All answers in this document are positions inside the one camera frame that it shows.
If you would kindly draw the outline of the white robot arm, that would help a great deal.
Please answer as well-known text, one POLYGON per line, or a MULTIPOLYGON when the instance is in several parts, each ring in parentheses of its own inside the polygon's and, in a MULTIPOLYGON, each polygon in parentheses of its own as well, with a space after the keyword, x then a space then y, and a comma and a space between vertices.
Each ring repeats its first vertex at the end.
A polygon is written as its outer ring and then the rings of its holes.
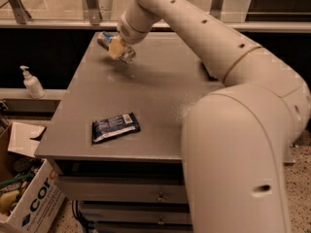
POLYGON ((304 79, 187 0, 134 0, 109 54, 164 20, 223 88, 188 112, 181 153, 194 233, 292 233, 283 161, 310 118, 304 79))

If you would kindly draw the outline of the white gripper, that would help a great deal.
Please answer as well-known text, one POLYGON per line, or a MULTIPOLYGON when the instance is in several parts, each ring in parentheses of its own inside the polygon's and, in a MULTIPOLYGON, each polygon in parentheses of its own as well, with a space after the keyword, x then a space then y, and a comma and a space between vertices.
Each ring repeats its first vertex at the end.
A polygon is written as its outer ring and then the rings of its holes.
POLYGON ((117 30, 120 36, 112 38, 109 55, 117 59, 125 50, 124 42, 129 45, 142 42, 158 21, 160 21, 158 16, 141 7, 136 1, 132 1, 119 19, 117 30))

